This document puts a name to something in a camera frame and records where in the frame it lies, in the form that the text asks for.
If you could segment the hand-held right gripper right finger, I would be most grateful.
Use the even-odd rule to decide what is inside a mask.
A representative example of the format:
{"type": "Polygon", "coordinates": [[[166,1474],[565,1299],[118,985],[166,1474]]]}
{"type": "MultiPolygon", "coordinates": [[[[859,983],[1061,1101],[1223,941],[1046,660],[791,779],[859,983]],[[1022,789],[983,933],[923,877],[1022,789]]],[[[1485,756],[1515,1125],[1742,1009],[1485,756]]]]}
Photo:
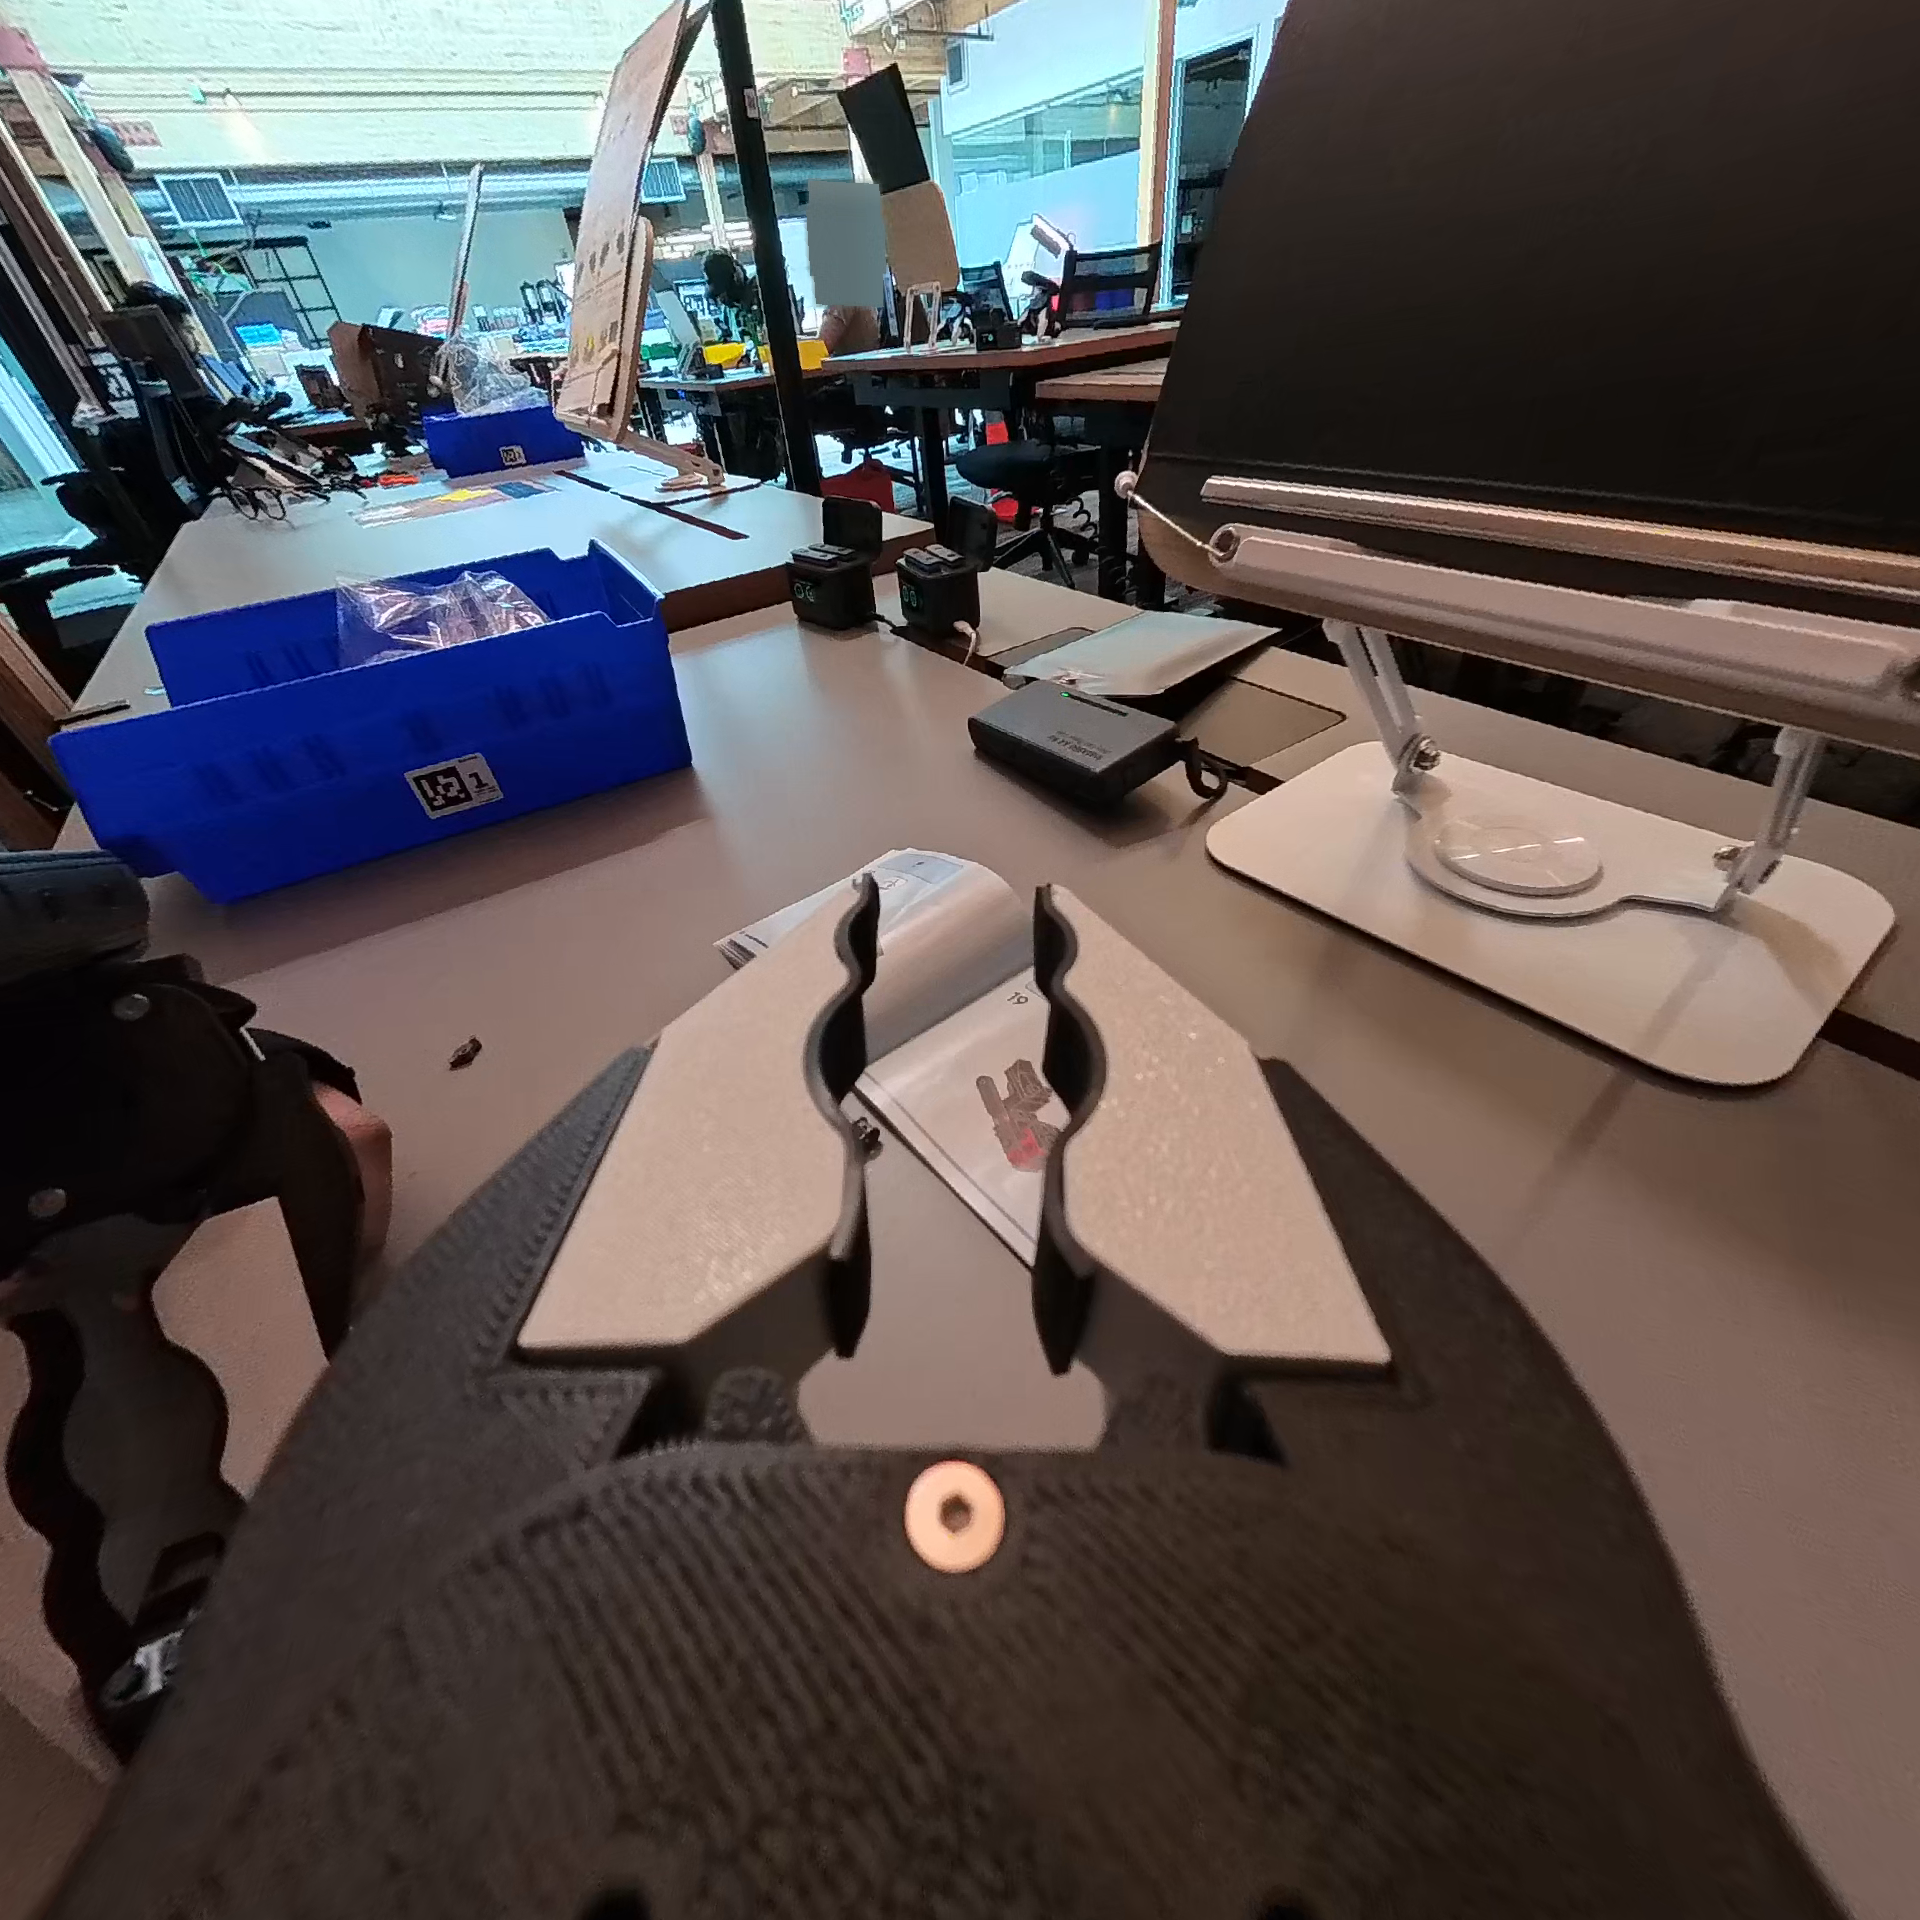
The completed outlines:
{"type": "Polygon", "coordinates": [[[1032,905],[1051,1147],[1030,1309],[1054,1376],[1381,1377],[1391,1347],[1239,1028],[1063,884],[1032,905]]]}

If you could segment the person's left hand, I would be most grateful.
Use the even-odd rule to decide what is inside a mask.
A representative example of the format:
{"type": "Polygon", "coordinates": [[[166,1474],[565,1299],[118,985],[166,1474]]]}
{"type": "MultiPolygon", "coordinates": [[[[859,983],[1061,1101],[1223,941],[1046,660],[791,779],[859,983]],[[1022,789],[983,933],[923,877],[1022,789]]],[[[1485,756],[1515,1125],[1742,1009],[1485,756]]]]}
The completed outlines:
{"type": "Polygon", "coordinates": [[[360,1188],[357,1272],[366,1276],[382,1257],[394,1212],[394,1134],[390,1123],[360,1099],[326,1085],[324,1106],[348,1141],[360,1188]]]}

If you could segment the white metal tablet stand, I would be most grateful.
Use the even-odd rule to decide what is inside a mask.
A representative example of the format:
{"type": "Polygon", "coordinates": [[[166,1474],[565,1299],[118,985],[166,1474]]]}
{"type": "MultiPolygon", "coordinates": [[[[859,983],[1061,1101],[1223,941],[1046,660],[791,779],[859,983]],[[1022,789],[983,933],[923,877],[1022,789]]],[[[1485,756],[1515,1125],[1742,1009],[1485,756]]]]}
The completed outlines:
{"type": "Polygon", "coordinates": [[[1792,842],[1833,741],[1917,756],[1914,550],[1227,471],[1200,497],[1216,582],[1316,613],[1376,736],[1211,828],[1218,865],[1670,1078],[1803,1061],[1897,924],[1792,842]],[[1449,752],[1400,637],[1777,725],[1757,829],[1449,752]]]}

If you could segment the black power bank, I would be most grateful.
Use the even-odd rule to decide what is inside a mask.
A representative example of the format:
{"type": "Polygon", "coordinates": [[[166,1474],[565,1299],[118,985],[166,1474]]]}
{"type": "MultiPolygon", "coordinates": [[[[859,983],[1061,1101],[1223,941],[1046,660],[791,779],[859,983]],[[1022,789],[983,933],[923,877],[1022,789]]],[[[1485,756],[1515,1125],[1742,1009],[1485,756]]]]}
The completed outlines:
{"type": "Polygon", "coordinates": [[[1179,766],[1179,725],[1069,683],[1028,681],[969,717],[977,756],[1092,812],[1121,807],[1179,766]]]}

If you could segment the silver foil pouch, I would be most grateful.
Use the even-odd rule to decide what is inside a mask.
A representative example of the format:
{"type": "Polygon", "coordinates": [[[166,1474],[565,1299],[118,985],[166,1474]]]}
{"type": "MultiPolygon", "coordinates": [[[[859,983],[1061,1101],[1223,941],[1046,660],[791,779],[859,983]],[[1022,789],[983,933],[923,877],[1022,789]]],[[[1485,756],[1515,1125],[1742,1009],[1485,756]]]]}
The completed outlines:
{"type": "Polygon", "coordinates": [[[1254,622],[1141,609],[1109,627],[1074,635],[1027,660],[1022,668],[1035,681],[1111,701],[1145,703],[1240,660],[1272,635],[1272,627],[1254,622]]]}

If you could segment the black battery charger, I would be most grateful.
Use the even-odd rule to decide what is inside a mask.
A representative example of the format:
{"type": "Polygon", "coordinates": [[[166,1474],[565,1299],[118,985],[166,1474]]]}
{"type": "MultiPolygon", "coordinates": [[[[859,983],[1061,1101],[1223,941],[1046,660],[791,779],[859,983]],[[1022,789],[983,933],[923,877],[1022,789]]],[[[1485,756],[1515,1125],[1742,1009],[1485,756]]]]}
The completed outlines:
{"type": "Polygon", "coordinates": [[[784,565],[794,616],[826,632],[873,623],[883,544],[884,512],[875,500],[826,493],[820,536],[799,545],[784,565]]]}
{"type": "Polygon", "coordinates": [[[995,567],[998,520],[969,497],[949,501],[940,539],[905,552],[897,563],[902,623],[908,634],[974,646],[983,625],[983,578],[995,567]]]}

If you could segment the small blue plastic bin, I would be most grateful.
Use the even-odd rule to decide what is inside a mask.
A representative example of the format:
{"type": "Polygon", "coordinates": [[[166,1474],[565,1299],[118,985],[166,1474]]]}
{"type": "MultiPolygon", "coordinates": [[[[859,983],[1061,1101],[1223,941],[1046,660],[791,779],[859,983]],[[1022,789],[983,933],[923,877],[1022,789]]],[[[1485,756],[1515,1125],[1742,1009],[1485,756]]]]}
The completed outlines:
{"type": "Polygon", "coordinates": [[[541,397],[494,411],[426,411],[421,435],[430,462],[447,477],[550,468],[586,453],[585,435],[565,426],[541,397]]]}

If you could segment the black office chair red accent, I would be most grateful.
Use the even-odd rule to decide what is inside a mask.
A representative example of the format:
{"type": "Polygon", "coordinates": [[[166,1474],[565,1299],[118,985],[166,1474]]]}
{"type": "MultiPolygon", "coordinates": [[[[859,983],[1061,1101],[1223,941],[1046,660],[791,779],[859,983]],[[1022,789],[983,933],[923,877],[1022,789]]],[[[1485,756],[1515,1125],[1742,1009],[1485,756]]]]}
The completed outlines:
{"type": "Polygon", "coordinates": [[[981,510],[998,523],[995,504],[1007,497],[1014,506],[1014,533],[996,538],[989,565],[1012,567],[1039,559],[1042,573],[1074,587],[1073,550],[1080,559],[1096,555],[1096,533],[1063,528],[1061,514],[1079,512],[1096,486],[1096,455],[1090,446],[1046,437],[1020,437],[1001,444],[977,444],[957,457],[958,475],[993,500],[965,500],[972,514],[981,510]]]}

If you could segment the brown cardboard box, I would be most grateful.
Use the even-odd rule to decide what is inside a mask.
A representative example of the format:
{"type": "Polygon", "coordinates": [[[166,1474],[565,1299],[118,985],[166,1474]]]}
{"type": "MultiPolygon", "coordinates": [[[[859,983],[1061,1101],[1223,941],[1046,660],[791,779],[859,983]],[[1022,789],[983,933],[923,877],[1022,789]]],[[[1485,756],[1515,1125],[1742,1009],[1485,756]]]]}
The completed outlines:
{"type": "Polygon", "coordinates": [[[372,429],[419,433],[444,401],[444,341],[435,335],[336,320],[328,352],[348,409],[372,429]]]}

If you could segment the wooden top desk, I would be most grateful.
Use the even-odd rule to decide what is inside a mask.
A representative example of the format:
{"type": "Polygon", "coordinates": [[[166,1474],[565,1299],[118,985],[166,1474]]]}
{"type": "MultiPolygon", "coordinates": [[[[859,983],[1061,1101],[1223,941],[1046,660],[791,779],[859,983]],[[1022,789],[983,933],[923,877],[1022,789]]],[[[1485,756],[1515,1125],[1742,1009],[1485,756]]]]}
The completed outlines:
{"type": "Polygon", "coordinates": [[[944,500],[951,416],[1017,416],[1037,404],[1080,413],[1112,385],[1122,399],[1145,397],[1145,388],[1114,379],[1158,368],[1177,346],[1183,317],[1168,310],[1141,324],[1076,328],[1014,347],[876,347],[833,355],[826,371],[845,378],[864,409],[892,409],[910,419],[927,496],[944,500]]]}

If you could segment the thin wooden stand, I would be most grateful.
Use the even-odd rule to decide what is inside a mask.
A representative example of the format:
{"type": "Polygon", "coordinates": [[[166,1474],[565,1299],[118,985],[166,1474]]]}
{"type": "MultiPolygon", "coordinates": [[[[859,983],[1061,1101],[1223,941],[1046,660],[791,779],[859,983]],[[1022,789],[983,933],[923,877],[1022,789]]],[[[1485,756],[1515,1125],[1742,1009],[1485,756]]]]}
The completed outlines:
{"type": "Polygon", "coordinates": [[[483,209],[487,172],[489,172],[487,161],[475,160],[466,176],[466,190],[465,190],[463,213],[458,223],[458,239],[453,251],[453,263],[450,263],[444,335],[442,335],[442,347],[440,347],[436,369],[435,369],[435,378],[442,393],[450,390],[448,383],[454,369],[454,353],[463,341],[463,334],[469,321],[471,258],[472,258],[475,233],[478,226],[478,213],[483,209]]]}

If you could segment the black vertical pole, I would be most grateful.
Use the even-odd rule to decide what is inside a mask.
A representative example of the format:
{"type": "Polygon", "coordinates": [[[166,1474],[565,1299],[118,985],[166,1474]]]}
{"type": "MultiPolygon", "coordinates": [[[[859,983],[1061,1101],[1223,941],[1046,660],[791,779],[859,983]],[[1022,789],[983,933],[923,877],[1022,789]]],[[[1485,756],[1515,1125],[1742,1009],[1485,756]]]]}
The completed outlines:
{"type": "Polygon", "coordinates": [[[773,358],[787,480],[794,491],[820,497],[823,470],[809,411],[794,287],[780,236],[765,135],[765,96],[756,77],[747,4],[713,2],[711,28],[727,90],[735,166],[751,228],[765,335],[773,358]]]}

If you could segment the black mesh chair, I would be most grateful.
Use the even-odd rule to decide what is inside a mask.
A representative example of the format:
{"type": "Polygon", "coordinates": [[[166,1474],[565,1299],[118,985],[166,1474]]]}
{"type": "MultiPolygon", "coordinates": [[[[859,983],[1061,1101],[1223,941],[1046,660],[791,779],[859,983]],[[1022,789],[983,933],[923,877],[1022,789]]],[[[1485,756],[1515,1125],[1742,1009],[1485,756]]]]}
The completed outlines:
{"type": "Polygon", "coordinates": [[[1146,324],[1163,273],[1163,242],[1082,251],[1063,260],[1054,317],[1061,331],[1146,324]]]}

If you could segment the black board on stand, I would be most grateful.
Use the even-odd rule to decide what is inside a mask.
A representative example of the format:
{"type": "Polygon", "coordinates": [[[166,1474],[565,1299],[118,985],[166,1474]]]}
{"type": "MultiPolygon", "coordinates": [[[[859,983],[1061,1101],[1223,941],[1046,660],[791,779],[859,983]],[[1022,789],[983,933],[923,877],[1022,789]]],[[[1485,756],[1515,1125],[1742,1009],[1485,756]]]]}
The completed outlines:
{"type": "Polygon", "coordinates": [[[1635,526],[1549,578],[1914,605],[1917,242],[1917,4],[1289,4],[1138,491],[1425,558],[1467,523],[1272,489],[1635,526]]]}

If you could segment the black and beige panel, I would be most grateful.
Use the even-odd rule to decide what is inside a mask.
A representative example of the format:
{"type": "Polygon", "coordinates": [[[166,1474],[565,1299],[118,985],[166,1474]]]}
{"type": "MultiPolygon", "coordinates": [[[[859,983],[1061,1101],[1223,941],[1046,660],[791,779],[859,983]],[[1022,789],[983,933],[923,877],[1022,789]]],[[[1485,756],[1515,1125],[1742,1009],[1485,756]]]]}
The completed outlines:
{"type": "Polygon", "coordinates": [[[838,93],[854,148],[876,186],[887,270],[905,291],[962,283],[949,198],[923,145],[900,66],[890,61],[838,93]]]}

